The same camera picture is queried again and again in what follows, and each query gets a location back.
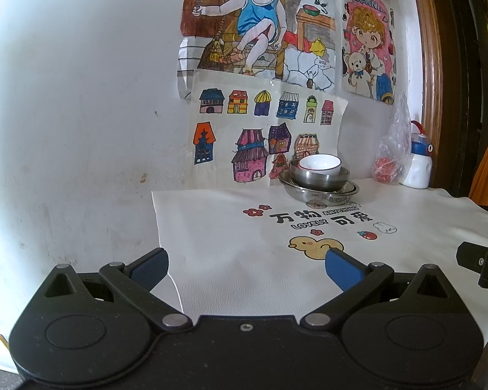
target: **screw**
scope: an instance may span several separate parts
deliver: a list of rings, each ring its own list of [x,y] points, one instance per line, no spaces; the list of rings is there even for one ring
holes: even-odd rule
[[[240,330],[241,331],[251,331],[253,329],[252,324],[241,324],[240,325]]]
[[[328,325],[329,322],[331,322],[331,318],[329,318],[329,315],[315,312],[313,314],[307,315],[305,321],[311,327],[323,327],[324,325]]]
[[[189,318],[183,314],[168,314],[162,319],[163,324],[170,328],[184,327],[188,324]]]

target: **blonde curly hair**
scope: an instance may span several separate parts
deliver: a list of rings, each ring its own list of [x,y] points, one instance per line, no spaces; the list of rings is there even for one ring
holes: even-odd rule
[[[352,11],[351,29],[360,29],[364,33],[378,33],[381,39],[380,46],[385,44],[385,26],[376,15],[365,7],[355,7]]]

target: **white tablecloth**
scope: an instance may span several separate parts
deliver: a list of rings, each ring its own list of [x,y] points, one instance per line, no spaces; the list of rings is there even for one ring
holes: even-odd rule
[[[357,184],[353,204],[323,209],[290,198],[282,186],[154,192],[160,246],[185,313],[194,321],[201,314],[300,319],[341,292],[320,259],[327,244],[341,244],[364,264],[382,261],[399,272],[439,265],[487,341],[488,290],[455,255],[464,241],[488,246],[488,213],[444,190]]]

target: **brown wood trim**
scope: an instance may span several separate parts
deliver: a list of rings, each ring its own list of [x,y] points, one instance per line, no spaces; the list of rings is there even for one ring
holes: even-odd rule
[[[436,165],[440,151],[443,118],[443,64],[438,14],[434,0],[416,0],[423,50],[423,113],[422,124],[430,138]],[[432,171],[431,186],[435,183],[436,168]]]

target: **bowl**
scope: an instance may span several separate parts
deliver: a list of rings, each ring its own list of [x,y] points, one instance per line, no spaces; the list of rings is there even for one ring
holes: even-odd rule
[[[284,185],[287,194],[297,201],[315,205],[321,204],[326,207],[344,205],[351,200],[352,196],[359,192],[358,185],[350,180],[346,181],[345,186],[338,192],[319,192],[298,186],[293,181],[290,172],[280,173],[278,179]]]
[[[350,172],[341,167],[337,175],[324,175],[298,167],[299,160],[289,163],[289,173],[298,185],[321,192],[336,192],[344,187],[349,180]]]
[[[315,154],[299,160],[298,167],[314,173],[335,176],[340,174],[341,160],[330,154]]]
[[[318,8],[316,8],[315,6],[311,6],[311,5],[303,5],[302,6],[304,11],[310,15],[310,16],[318,16],[320,14],[320,10]]]

